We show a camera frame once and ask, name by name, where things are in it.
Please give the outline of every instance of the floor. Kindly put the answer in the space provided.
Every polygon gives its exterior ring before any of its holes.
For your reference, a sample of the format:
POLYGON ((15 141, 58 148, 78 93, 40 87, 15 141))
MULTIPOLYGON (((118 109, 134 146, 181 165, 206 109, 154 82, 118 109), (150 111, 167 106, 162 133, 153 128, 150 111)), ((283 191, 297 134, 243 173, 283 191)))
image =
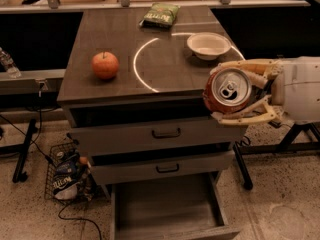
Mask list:
MULTIPOLYGON (((1 116, 24 132, 31 118, 36 118, 39 127, 37 112, 2 112, 1 116)), ((0 124, 4 130, 0 146, 23 141, 24 136, 3 118, 0 124)), ((251 126, 246 136, 252 145, 278 143, 289 128, 290 123, 279 129, 268 124, 251 126)), ((69 130, 61 110, 43 112, 36 143, 42 152, 49 154, 51 147, 70 142, 66 136, 69 130)), ((296 141, 308 139, 302 133, 296 141)), ((48 163, 35 145, 29 151, 24 167, 28 178, 23 183, 12 182, 17 156, 0 159, 0 239, 99 239, 92 222, 58 217, 64 205, 45 198, 48 163)), ((253 155, 246 156, 245 162, 254 184, 251 191, 243 188, 235 160, 222 172, 217 185, 229 225, 241 230, 234 239, 320 239, 319 152, 253 155)), ((90 219, 99 227, 102 239, 109 239, 111 208, 103 196, 72 204, 61 216, 90 219)))

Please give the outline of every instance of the drawer handle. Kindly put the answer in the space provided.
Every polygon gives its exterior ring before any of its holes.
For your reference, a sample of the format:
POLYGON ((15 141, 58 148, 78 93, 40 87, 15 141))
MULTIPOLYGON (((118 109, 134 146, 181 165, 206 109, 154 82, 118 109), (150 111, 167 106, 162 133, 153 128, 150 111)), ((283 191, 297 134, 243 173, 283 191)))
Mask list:
POLYGON ((155 139, 165 139, 165 138, 177 138, 181 135, 181 129, 177 128, 174 132, 167 133, 157 133, 155 130, 152 130, 152 136, 155 139))
POLYGON ((176 164, 174 167, 171 167, 171 168, 159 168, 159 166, 156 167, 156 170, 158 173, 177 172, 179 171, 179 169, 180 169, 179 164, 176 164))

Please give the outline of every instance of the green snack bag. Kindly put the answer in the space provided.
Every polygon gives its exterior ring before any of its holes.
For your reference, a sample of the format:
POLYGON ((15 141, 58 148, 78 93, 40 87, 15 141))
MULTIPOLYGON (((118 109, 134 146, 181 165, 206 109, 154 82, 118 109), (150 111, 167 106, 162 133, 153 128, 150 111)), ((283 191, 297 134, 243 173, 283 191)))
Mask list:
POLYGON ((170 28, 177 17, 179 8, 173 4, 153 3, 140 25, 170 28))

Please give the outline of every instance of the white bowl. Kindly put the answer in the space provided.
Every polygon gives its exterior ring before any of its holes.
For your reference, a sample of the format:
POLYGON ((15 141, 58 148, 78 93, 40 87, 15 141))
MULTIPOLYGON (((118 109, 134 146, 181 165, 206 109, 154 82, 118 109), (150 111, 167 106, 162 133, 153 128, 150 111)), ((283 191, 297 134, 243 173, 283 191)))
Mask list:
POLYGON ((202 60, 214 60, 231 48, 230 41, 216 33, 202 32, 191 35, 188 47, 202 60))

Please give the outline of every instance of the bottle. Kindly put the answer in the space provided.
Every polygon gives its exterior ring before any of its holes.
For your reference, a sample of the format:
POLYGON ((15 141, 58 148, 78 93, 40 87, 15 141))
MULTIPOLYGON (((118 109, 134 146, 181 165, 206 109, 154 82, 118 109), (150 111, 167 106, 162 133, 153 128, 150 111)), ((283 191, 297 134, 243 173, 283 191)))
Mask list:
POLYGON ((17 68, 10 54, 2 50, 0 47, 0 62, 4 69, 9 74, 10 78, 18 78, 21 76, 20 70, 17 68))

